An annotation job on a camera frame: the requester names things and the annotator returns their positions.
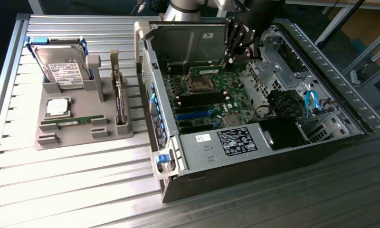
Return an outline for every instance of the wall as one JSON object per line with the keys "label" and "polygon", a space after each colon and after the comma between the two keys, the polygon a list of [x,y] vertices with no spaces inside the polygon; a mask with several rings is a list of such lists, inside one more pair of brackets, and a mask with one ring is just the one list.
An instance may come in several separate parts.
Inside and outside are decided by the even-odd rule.
{"label": "wall", "polygon": [[[335,8],[329,17],[333,19],[341,8]],[[342,31],[350,39],[359,39],[367,46],[375,41],[380,35],[380,10],[359,9],[345,26]],[[380,51],[380,46],[373,53],[373,56]]]}

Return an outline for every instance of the cpu socket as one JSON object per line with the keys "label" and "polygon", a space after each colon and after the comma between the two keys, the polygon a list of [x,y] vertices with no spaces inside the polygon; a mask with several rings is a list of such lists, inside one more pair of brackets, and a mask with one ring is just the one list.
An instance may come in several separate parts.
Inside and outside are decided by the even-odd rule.
{"label": "cpu socket", "polygon": [[188,86],[192,92],[214,91],[215,85],[210,76],[191,76],[188,78]]}

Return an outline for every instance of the metal bracket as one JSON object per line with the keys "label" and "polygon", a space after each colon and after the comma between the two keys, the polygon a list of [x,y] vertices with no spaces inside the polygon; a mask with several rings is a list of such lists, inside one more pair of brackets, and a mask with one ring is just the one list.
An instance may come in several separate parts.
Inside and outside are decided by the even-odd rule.
{"label": "metal bracket", "polygon": [[135,51],[135,61],[140,62],[140,39],[151,32],[150,21],[140,20],[134,24],[134,51]]}

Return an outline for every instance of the blue pcie slot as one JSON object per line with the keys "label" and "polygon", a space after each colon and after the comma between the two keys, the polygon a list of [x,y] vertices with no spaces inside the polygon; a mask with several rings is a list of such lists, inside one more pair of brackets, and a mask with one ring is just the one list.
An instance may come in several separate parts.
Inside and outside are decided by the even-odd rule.
{"label": "blue pcie slot", "polygon": [[196,113],[191,113],[191,114],[179,114],[178,120],[188,120],[188,119],[194,119],[194,118],[210,117],[212,113],[214,113],[214,111],[210,110],[210,111],[202,111],[202,112],[196,112]]}

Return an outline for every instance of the hard drive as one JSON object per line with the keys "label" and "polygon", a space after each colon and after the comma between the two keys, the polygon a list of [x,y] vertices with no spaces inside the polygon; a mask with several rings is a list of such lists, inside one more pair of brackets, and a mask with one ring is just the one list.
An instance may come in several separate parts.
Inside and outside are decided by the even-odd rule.
{"label": "hard drive", "polygon": [[87,43],[82,39],[58,40],[36,37],[28,47],[43,69],[46,82],[56,82],[62,89],[83,88],[83,81],[91,80],[92,73],[86,65]]}

